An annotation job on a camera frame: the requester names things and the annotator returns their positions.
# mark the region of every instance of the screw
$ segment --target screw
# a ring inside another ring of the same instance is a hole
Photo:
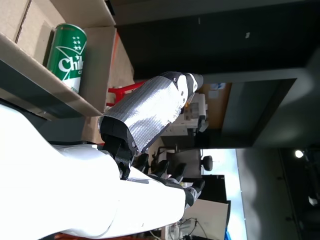
[[[140,155],[139,150],[135,151],[133,155],[134,155],[135,157],[139,157],[139,155]]]

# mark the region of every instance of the black mechanical part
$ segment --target black mechanical part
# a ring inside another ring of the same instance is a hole
[[[161,177],[157,177],[155,175],[148,175],[148,177],[162,183],[166,187],[175,188],[175,189],[184,189],[180,184],[174,183],[173,181],[170,181]]]
[[[171,178],[177,180],[180,182],[182,178],[185,175],[187,169],[187,164],[186,163],[180,163],[173,171],[173,174],[171,175]]]
[[[105,142],[102,150],[108,151],[119,168],[120,179],[127,180],[133,160],[132,136],[127,126],[112,117],[105,116],[100,125],[100,134]]]
[[[148,160],[149,160],[149,154],[143,153],[133,162],[132,166],[138,169],[140,172],[144,172],[148,164]]]
[[[192,205],[195,203],[195,197],[192,194],[192,188],[195,189],[197,194],[199,194],[202,189],[205,187],[205,180],[203,179],[197,179],[193,182],[191,187],[184,188],[184,193],[185,193],[185,206],[189,205],[192,207]]]
[[[193,73],[191,74],[194,77],[194,80],[196,81],[196,85],[197,85],[196,89],[194,89],[194,80],[189,73],[167,71],[167,72],[161,73],[159,76],[162,76],[171,80],[174,83],[175,87],[178,89],[178,79],[181,75],[184,75],[186,77],[186,84],[188,88],[188,98],[189,98],[196,90],[200,89],[204,84],[204,78],[202,75],[193,74]]]
[[[169,167],[169,161],[168,160],[162,160],[158,163],[156,166],[156,169],[151,173],[152,175],[157,176],[158,178],[161,178],[162,175],[167,171]]]

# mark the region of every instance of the cable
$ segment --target cable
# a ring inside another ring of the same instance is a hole
[[[154,233],[153,233],[151,230],[150,230],[149,232],[150,232],[150,233],[151,233],[151,235],[152,235],[152,236],[154,236],[156,239],[158,239],[158,240],[162,240],[160,237],[158,237],[158,236],[154,235]]]
[[[198,222],[198,224],[199,224],[200,228],[202,229],[202,231],[203,231],[203,233],[204,233],[205,237],[208,239],[208,236],[207,236],[207,234],[206,234],[206,232],[205,232],[204,228],[201,226],[200,222]]]
[[[193,227],[192,231],[191,231],[187,236],[188,236],[188,237],[191,236],[191,234],[192,234],[192,233],[194,232],[194,230],[196,229],[197,224],[199,224],[199,226],[200,226],[200,228],[202,229],[205,237],[208,239],[208,236],[207,236],[204,228],[202,227],[202,225],[200,224],[200,222],[199,222],[196,218],[194,218],[194,217],[190,217],[190,218],[188,218],[187,220],[185,220],[183,223],[180,224],[180,227],[181,227],[185,222],[189,221],[190,219],[194,219],[194,220],[195,220],[195,223],[194,223],[194,227]]]
[[[168,230],[168,232],[169,232],[169,235],[170,235],[171,240],[174,240],[174,238],[173,238],[172,235],[171,235],[170,229]]]
[[[188,219],[186,219],[183,223],[180,224],[180,226],[182,226],[183,224],[185,224],[187,221],[189,221],[190,219],[194,219],[195,221],[197,221],[197,219],[195,217],[189,217]]]

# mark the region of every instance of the robot finger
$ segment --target robot finger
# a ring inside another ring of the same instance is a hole
[[[150,175],[156,176],[158,178],[162,178],[164,176],[164,174],[166,173],[168,167],[169,167],[169,161],[162,160],[161,162],[159,162],[159,164],[156,166],[155,170]]]
[[[171,177],[168,178],[168,180],[180,184],[182,179],[184,178],[184,174],[187,168],[186,163],[180,163],[175,169]]]
[[[134,160],[132,166],[138,169],[140,172],[144,172],[148,164],[148,159],[149,159],[149,155],[147,153],[143,153],[136,160]]]

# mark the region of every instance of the robotic arm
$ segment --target robotic arm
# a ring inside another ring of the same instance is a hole
[[[183,189],[183,167],[162,179],[167,164],[145,175],[132,161],[148,152],[202,83],[200,75],[179,72],[147,81],[99,119],[101,151],[50,145],[22,114],[0,105],[1,237],[37,240],[63,232],[104,239],[180,220],[204,182]],[[27,139],[18,148],[17,136]]]

